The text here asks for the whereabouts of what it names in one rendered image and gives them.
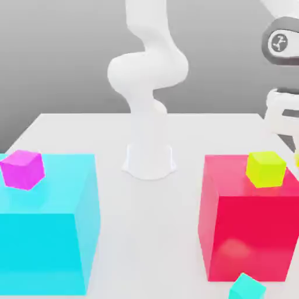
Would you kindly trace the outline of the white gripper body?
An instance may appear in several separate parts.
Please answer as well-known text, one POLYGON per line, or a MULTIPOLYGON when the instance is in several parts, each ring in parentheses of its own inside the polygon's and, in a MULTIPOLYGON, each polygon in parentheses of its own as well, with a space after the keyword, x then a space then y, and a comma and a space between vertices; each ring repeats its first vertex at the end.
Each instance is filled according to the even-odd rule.
POLYGON ((266 106, 265 122, 272 132, 299 138, 299 118, 283 115, 285 110, 299 110, 299 95, 270 91, 266 106))

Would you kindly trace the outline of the small turquoise cube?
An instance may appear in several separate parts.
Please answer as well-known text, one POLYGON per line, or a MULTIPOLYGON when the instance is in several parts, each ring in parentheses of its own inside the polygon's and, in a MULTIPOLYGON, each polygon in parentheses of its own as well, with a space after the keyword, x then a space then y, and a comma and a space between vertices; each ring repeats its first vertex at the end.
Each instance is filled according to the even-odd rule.
POLYGON ((228 299, 264 299, 266 287, 245 273, 241 273, 230 288, 228 299))

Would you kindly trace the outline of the small yellow-green cube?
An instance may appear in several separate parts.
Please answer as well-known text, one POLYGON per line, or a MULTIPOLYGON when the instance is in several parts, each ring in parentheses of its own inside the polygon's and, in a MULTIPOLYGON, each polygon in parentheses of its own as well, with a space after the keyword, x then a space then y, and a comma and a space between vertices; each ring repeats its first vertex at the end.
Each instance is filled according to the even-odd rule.
POLYGON ((274 151, 250 152, 245 173, 258 189, 280 187, 286 173, 286 162, 274 151))

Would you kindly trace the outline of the large red box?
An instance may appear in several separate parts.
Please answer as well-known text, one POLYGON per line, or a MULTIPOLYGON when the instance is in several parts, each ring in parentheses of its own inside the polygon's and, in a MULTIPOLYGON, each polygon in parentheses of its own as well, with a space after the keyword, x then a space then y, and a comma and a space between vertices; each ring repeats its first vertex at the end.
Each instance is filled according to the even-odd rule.
POLYGON ((285 281, 299 237, 299 181, 257 189, 246 155, 204 157, 198 235, 208 281, 285 281))

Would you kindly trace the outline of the small magenta cube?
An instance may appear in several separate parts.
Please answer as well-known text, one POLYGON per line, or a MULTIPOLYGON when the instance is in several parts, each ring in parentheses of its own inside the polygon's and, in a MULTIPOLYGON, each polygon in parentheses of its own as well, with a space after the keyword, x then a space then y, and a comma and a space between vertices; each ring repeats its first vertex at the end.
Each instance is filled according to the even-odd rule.
POLYGON ((41 153, 16 150, 0 161, 0 169, 7 187, 31 190, 44 177, 45 170, 41 153))

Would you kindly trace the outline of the large cyan box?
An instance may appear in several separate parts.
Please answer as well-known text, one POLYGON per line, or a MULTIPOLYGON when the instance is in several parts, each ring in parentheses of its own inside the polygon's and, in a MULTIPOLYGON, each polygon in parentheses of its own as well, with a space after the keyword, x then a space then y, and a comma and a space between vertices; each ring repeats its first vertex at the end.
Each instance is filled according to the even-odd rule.
POLYGON ((92 154, 43 155, 32 190, 0 173, 0 295, 85 295, 100 232, 92 154))

